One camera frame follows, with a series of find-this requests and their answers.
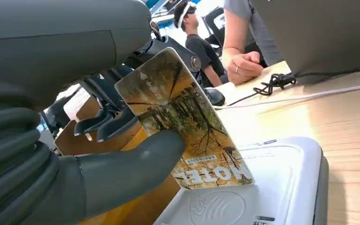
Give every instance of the gray sleeve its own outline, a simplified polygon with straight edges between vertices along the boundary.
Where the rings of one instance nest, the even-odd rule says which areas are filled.
[[[252,17],[249,0],[224,0],[224,9],[248,21]]]

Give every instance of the card with tree image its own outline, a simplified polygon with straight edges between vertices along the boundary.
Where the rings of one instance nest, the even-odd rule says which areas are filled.
[[[148,136],[178,132],[186,149],[172,171],[187,189],[253,184],[241,154],[181,58],[166,48],[115,84]]]

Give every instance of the white cable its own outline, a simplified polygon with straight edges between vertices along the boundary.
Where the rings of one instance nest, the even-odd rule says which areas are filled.
[[[344,92],[350,92],[350,91],[356,91],[360,90],[360,86],[354,86],[349,88],[341,88],[336,90],[329,90],[329,91],[323,91],[318,92],[311,95],[304,95],[304,96],[295,96],[290,98],[283,98],[283,99],[277,99],[277,100],[271,100],[271,101],[265,101],[265,102],[258,102],[258,103],[252,103],[247,105],[231,105],[231,106],[213,106],[214,109],[231,109],[231,108],[243,108],[243,107],[250,107],[254,105],[263,105],[263,104],[270,104],[275,102],[284,102],[284,101],[294,101],[294,100],[302,100],[302,99],[313,99],[313,98],[320,98],[326,95],[333,95],[333,94],[339,94]]]

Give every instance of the gray robotic arm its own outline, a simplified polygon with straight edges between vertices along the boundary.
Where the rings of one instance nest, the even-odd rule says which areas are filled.
[[[159,185],[184,142],[160,132],[129,152],[57,157],[38,111],[65,84],[151,40],[139,0],[0,0],[0,224],[75,224]]]

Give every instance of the computer mouse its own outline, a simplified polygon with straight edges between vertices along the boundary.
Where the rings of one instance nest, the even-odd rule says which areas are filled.
[[[225,102],[224,95],[215,88],[203,88],[203,92],[208,97],[210,103],[214,106],[222,106]]]

